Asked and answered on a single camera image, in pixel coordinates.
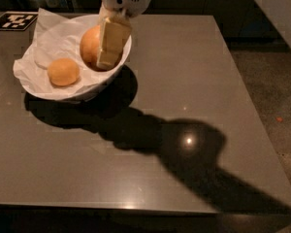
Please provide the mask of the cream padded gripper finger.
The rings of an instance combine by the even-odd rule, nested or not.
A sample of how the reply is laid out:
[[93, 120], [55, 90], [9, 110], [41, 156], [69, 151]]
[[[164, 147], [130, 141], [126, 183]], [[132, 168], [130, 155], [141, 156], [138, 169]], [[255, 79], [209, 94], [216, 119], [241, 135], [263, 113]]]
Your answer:
[[102, 25], [104, 22], [115, 22], [117, 11], [109, 10], [104, 5], [101, 5], [97, 24]]
[[106, 17], [100, 23], [100, 43], [96, 66], [102, 70], [114, 68], [123, 54], [132, 32], [132, 26], [127, 17]]

